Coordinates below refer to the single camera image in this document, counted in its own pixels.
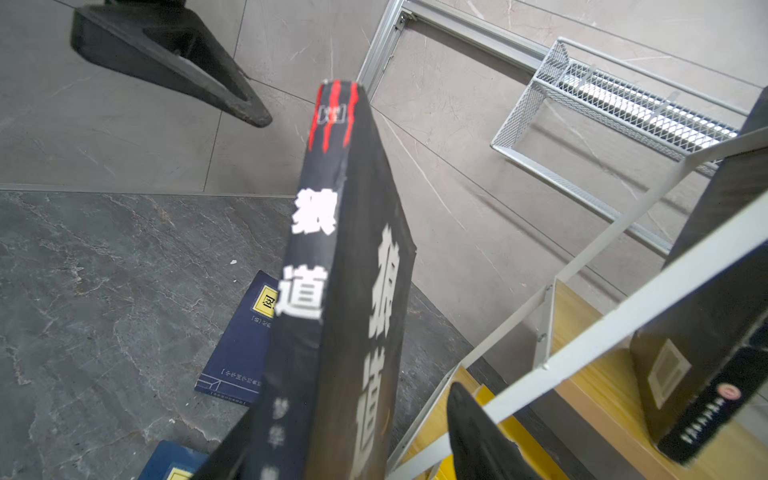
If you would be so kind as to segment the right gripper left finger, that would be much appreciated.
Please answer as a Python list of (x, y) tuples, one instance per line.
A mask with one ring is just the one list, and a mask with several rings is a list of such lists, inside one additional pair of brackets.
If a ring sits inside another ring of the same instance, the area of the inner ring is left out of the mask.
[(184, 1), (78, 7), (70, 44), (92, 64), (194, 97), (256, 128), (272, 122), (243, 70)]

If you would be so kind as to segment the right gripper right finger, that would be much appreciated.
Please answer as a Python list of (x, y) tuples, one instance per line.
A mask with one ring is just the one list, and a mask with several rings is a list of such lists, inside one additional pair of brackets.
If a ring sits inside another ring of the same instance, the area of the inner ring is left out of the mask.
[(459, 383), (450, 387), (447, 421), (457, 479), (540, 479), (519, 447)]

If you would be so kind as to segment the black wolf book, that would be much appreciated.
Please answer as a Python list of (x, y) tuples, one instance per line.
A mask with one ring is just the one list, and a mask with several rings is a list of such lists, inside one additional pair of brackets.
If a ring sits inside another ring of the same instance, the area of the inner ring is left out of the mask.
[(317, 93), (261, 391), (199, 479), (382, 479), (416, 247), (365, 89)]

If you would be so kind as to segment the blue book Han Feizi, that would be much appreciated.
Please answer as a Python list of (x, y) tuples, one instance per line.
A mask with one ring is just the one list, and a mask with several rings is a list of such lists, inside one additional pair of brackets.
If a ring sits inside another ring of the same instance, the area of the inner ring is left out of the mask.
[(178, 443), (162, 440), (138, 476), (139, 480), (188, 480), (208, 455)]

